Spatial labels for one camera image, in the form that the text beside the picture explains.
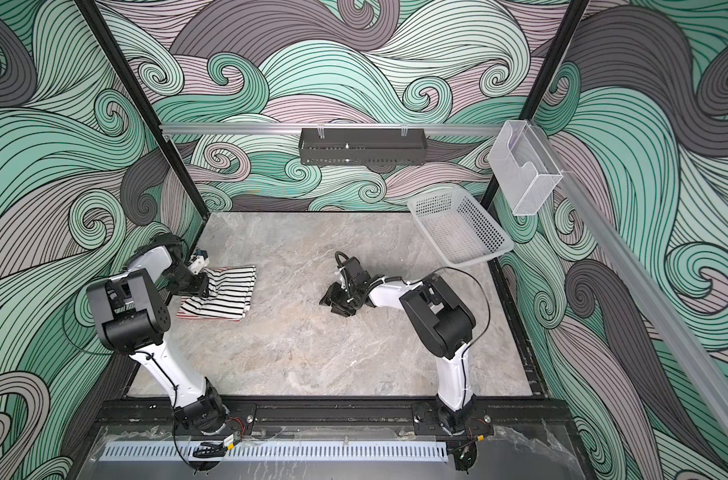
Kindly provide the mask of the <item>black white striped tank top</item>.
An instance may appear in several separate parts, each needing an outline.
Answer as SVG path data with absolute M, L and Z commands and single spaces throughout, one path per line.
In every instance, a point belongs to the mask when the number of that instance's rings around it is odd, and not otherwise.
M 255 265 L 205 268 L 208 296 L 183 297 L 177 316 L 187 320 L 240 321 L 250 310 L 257 280 Z

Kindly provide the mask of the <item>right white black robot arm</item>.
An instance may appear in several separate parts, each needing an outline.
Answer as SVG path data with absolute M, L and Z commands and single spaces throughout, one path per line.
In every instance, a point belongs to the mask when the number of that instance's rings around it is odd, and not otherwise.
M 477 325 L 470 308 L 435 270 L 420 280 L 372 276 L 358 258 L 334 253 L 339 280 L 319 303 L 331 312 L 351 317 L 363 307 L 390 308 L 404 313 L 423 347 L 436 359 L 437 405 L 448 430 L 463 422 L 473 402 L 470 386 L 470 347 Z

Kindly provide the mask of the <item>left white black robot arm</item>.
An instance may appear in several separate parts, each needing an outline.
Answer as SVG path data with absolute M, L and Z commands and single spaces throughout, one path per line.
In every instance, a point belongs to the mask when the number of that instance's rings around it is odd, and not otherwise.
M 209 294 L 208 253 L 197 249 L 187 255 L 186 248 L 182 238 L 158 234 L 135 250 L 123 272 L 89 285 L 86 296 L 101 344 L 152 375 L 183 428 L 214 435 L 225 427 L 226 407 L 211 382 L 165 338 L 172 316 L 156 287 L 165 278 L 174 294 Z

